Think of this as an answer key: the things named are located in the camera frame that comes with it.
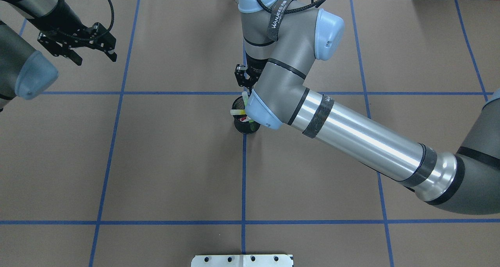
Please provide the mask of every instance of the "white metal plate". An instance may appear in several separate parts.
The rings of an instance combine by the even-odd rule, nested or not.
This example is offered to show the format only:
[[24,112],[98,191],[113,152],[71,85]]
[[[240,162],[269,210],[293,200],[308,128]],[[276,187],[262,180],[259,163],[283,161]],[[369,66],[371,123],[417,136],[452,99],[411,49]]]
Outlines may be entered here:
[[287,254],[250,254],[195,256],[191,267],[293,267],[293,256]]

